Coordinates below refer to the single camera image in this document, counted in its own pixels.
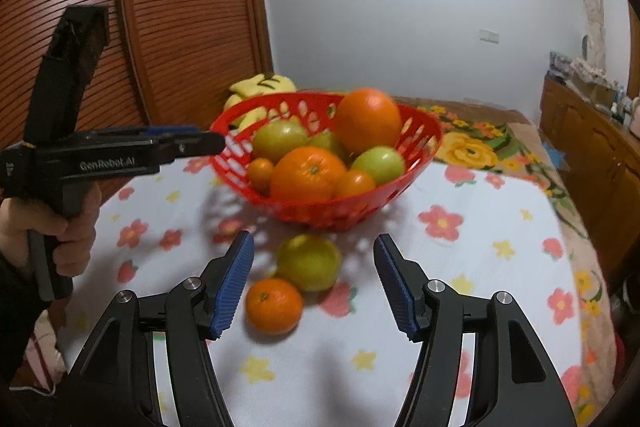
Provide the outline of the person's left hand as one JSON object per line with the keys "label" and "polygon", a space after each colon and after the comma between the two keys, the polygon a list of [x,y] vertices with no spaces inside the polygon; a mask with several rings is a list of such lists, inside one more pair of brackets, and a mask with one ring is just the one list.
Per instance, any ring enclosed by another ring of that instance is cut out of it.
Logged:
{"label": "person's left hand", "polygon": [[81,213],[70,220],[56,215],[43,202],[5,199],[1,203],[1,254],[15,268],[27,269],[27,232],[53,236],[58,240],[53,253],[56,272],[63,277],[77,277],[86,271],[90,261],[101,199],[99,185],[93,183]]}

